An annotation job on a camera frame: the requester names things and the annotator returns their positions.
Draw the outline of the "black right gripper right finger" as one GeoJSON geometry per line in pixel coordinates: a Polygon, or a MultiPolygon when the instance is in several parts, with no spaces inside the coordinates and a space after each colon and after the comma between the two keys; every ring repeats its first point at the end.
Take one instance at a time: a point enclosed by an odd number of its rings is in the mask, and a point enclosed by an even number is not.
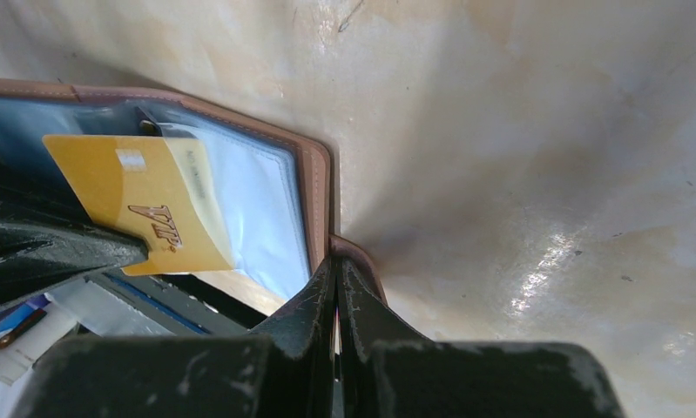
{"type": "Polygon", "coordinates": [[[575,344],[434,341],[336,261],[349,417],[621,417],[608,375],[575,344]]]}

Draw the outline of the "brown leather card holder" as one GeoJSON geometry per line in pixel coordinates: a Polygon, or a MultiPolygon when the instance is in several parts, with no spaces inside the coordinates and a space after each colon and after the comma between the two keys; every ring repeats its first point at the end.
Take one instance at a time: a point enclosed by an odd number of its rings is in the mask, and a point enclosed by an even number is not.
{"type": "Polygon", "coordinates": [[[236,273],[288,300],[330,253],[354,258],[372,291],[369,256],[332,232],[332,161],[321,143],[170,91],[0,78],[0,162],[51,190],[71,188],[42,139],[49,134],[195,138],[206,149],[236,273]]]}

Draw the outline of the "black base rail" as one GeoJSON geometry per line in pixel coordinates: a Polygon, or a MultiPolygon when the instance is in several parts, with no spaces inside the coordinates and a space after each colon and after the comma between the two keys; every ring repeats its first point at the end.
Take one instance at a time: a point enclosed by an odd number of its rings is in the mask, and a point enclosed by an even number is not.
{"type": "Polygon", "coordinates": [[[124,307],[175,335],[230,337],[266,315],[192,275],[128,277],[120,271],[88,278],[124,307]]]}

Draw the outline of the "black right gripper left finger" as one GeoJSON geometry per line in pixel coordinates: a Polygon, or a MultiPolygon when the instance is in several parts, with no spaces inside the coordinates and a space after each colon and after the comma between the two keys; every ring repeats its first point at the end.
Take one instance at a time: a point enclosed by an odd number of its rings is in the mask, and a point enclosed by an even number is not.
{"type": "Polygon", "coordinates": [[[16,417],[329,417],[334,259],[234,337],[74,337],[38,363],[16,417]]]}

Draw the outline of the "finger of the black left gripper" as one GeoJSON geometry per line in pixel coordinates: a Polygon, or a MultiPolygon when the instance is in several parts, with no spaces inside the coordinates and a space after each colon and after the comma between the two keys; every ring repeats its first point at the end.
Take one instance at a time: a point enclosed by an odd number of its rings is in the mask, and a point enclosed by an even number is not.
{"type": "Polygon", "coordinates": [[[93,225],[73,197],[0,161],[0,312],[69,280],[147,258],[141,238],[93,225]]]}

